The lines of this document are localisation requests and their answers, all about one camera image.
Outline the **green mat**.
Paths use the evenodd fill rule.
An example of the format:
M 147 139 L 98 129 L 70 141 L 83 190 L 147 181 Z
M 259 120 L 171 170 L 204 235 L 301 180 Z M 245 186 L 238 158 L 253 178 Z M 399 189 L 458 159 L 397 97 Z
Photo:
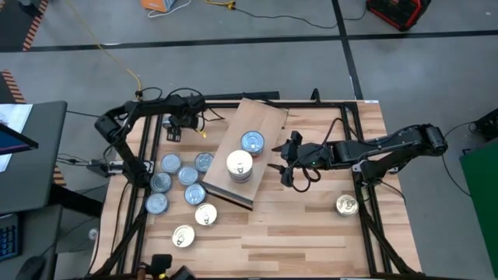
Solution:
M 498 278 L 498 142 L 460 158 L 495 278 Z

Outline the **black keyboard with lit keys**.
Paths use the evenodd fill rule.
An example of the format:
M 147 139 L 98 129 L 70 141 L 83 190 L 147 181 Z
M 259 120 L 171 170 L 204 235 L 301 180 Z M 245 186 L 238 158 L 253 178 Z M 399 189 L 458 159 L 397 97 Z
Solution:
M 0 262 L 21 254 L 19 216 L 0 216 Z

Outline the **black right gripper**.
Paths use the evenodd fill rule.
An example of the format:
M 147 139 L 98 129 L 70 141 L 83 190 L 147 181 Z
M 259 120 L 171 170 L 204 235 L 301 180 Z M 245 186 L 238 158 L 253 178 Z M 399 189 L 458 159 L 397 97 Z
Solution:
M 285 143 L 273 148 L 272 151 L 283 152 L 288 148 L 289 143 Z M 310 142 L 303 145 L 294 145 L 290 148 L 286 161 L 293 167 L 328 170 L 334 163 L 334 156 L 329 145 Z M 267 166 L 278 170 L 280 174 L 284 174 L 288 170 L 286 166 L 273 163 L 268 163 Z

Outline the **black computer mouse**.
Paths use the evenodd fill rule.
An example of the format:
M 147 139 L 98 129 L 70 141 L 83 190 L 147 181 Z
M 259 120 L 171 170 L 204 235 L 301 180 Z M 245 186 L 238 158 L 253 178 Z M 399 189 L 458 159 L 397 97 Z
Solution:
M 28 258 L 19 269 L 15 280 L 40 280 L 44 270 L 45 259 L 41 256 Z

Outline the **red and black case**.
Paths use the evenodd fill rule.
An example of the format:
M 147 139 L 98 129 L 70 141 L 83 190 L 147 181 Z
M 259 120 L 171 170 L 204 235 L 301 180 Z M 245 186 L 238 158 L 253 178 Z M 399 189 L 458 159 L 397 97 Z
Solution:
M 366 9 L 400 32 L 417 24 L 432 0 L 366 0 Z

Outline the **black flat bar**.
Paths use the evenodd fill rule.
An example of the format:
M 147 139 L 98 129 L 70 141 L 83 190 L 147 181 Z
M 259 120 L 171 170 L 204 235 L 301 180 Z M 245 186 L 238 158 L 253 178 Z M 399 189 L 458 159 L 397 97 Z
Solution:
M 252 93 L 227 93 L 227 94 L 213 94 L 206 95 L 206 100 L 242 100 L 247 98 L 250 100 L 279 100 L 279 91 L 265 91 L 265 92 L 252 92 Z

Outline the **black mat with orange stripes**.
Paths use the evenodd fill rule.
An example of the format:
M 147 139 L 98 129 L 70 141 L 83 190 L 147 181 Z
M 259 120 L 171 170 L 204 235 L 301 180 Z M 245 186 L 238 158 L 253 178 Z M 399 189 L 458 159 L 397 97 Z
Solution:
M 0 71 L 0 104 L 2 103 L 26 103 L 16 80 L 8 70 Z
M 18 0 L 0 0 L 0 53 L 28 51 L 47 11 L 48 0 L 32 0 L 42 16 L 31 17 Z

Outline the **grey low desk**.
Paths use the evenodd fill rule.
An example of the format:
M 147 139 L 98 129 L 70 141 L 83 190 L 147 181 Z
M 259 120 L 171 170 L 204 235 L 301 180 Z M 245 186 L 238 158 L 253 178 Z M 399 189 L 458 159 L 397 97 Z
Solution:
M 44 269 L 39 280 L 53 280 L 57 260 L 56 241 L 59 238 L 62 207 L 52 205 L 17 214 L 20 255 L 0 261 L 0 280 L 15 280 L 26 260 L 43 254 Z

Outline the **orange cardboard box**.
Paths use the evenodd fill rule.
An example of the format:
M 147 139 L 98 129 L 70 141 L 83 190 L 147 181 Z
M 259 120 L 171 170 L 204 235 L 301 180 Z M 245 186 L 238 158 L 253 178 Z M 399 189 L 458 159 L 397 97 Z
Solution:
M 156 12 L 169 12 L 176 0 L 140 0 L 144 9 Z

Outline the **dark monitor with purple screen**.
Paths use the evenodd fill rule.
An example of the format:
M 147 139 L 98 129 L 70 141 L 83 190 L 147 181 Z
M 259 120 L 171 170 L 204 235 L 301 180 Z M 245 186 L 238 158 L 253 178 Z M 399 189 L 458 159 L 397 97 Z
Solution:
M 39 144 L 0 122 L 0 156 L 38 149 Z

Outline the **black device with yellow bits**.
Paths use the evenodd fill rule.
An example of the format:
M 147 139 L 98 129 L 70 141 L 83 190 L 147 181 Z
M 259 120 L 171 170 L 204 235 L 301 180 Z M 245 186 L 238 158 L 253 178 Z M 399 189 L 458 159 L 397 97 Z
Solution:
M 182 266 L 172 275 L 167 274 L 171 268 L 173 257 L 170 254 L 155 254 L 151 263 L 141 263 L 137 272 L 137 280 L 198 280 L 186 267 Z

